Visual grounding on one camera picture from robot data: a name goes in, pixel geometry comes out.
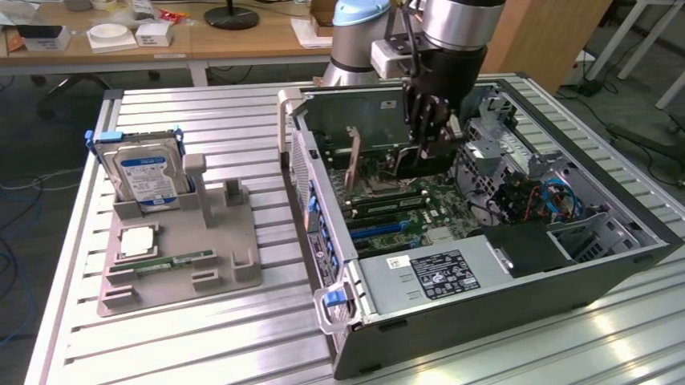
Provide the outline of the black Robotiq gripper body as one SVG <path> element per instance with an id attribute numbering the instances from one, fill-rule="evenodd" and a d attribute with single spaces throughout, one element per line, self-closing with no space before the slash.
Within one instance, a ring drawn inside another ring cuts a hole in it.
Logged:
<path id="1" fill-rule="evenodd" d="M 411 79 L 417 92 L 445 99 L 449 103 L 462 103 L 474 87 L 487 50 L 482 46 L 473 51 L 445 48 L 422 51 L 418 56 L 418 76 Z"/>

